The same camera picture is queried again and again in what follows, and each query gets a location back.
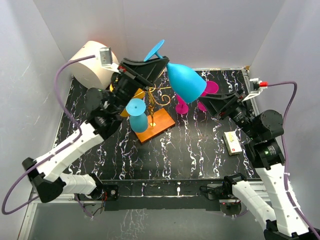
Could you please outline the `yellow wine glass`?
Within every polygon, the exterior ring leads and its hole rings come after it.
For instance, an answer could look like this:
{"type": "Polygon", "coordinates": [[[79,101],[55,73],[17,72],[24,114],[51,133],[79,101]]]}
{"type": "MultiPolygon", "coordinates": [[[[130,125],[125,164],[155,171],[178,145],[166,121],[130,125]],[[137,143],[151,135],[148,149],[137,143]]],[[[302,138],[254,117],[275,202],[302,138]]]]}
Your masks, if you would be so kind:
{"type": "Polygon", "coordinates": [[[126,110],[126,109],[124,109],[120,115],[121,115],[122,117],[124,117],[124,118],[126,118],[126,117],[129,117],[129,116],[130,116],[130,114],[127,112],[127,110],[126,110]]]}
{"type": "Polygon", "coordinates": [[[137,99],[143,99],[145,97],[145,92],[142,89],[138,89],[135,93],[135,95],[133,96],[133,98],[137,98],[137,99]]]}

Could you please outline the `blue wine glass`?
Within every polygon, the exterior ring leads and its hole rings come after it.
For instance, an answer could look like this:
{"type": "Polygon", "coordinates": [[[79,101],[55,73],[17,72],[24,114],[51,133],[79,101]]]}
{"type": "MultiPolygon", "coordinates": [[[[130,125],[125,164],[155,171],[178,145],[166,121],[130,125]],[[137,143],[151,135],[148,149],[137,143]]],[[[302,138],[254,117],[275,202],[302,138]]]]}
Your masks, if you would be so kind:
{"type": "Polygon", "coordinates": [[[126,106],[126,111],[130,115],[129,123],[131,129],[136,133],[143,133],[148,128],[148,117],[145,114],[146,104],[142,99],[133,98],[126,106]]]}
{"type": "Polygon", "coordinates": [[[190,67],[177,63],[170,63],[167,57],[158,51],[165,43],[160,40],[144,58],[144,63],[161,63],[167,69],[170,86],[186,103],[192,103],[205,91],[206,82],[190,67]]]}

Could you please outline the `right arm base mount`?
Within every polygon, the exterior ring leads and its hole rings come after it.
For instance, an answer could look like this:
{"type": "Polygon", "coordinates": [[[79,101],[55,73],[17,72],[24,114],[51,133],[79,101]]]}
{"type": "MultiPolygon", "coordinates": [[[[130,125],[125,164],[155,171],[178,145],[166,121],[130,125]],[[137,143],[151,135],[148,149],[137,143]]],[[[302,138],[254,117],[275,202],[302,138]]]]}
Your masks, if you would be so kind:
{"type": "Polygon", "coordinates": [[[208,200],[231,200],[231,203],[237,204],[241,200],[236,198],[231,193],[228,193],[227,190],[222,185],[218,186],[209,186],[203,185],[199,187],[200,193],[207,198],[208,200]]]}

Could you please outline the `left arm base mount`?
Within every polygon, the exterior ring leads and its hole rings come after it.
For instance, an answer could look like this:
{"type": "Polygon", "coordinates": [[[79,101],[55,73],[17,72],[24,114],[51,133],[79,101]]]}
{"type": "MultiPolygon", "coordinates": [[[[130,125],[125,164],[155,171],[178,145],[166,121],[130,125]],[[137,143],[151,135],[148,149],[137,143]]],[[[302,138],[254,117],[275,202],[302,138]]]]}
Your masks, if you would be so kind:
{"type": "Polygon", "coordinates": [[[80,201],[117,201],[119,198],[119,186],[117,184],[101,183],[91,194],[77,193],[80,201]]]}

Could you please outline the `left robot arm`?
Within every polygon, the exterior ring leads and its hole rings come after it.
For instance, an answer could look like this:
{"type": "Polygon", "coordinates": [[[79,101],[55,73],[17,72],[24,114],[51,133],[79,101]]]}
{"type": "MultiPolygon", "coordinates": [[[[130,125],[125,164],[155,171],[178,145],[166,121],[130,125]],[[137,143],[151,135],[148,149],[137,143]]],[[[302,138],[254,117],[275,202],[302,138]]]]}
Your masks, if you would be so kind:
{"type": "Polygon", "coordinates": [[[113,90],[95,87],[87,90],[85,105],[89,115],[77,130],[48,153],[22,162],[42,203],[49,203],[61,194],[83,194],[93,200],[103,196],[105,186],[95,174],[65,174],[64,170],[118,130],[123,121],[120,114],[137,90],[153,86],[168,63],[166,56],[147,61],[124,58],[118,72],[112,75],[113,90]]]}

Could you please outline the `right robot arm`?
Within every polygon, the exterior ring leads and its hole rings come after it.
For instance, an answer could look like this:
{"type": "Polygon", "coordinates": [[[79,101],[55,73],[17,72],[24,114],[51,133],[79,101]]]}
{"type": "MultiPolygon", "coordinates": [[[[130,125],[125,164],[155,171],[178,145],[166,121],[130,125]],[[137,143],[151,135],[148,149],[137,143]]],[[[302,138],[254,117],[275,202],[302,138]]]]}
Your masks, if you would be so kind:
{"type": "Polygon", "coordinates": [[[287,182],[286,160],[276,138],[284,134],[284,120],[275,110],[255,115],[239,90],[230,94],[208,94],[200,97],[211,116],[230,118],[250,139],[245,152],[260,176],[270,204],[251,187],[241,173],[225,176],[223,194],[238,198],[260,224],[266,240],[318,240],[320,231],[311,226],[295,205],[287,182]]]}

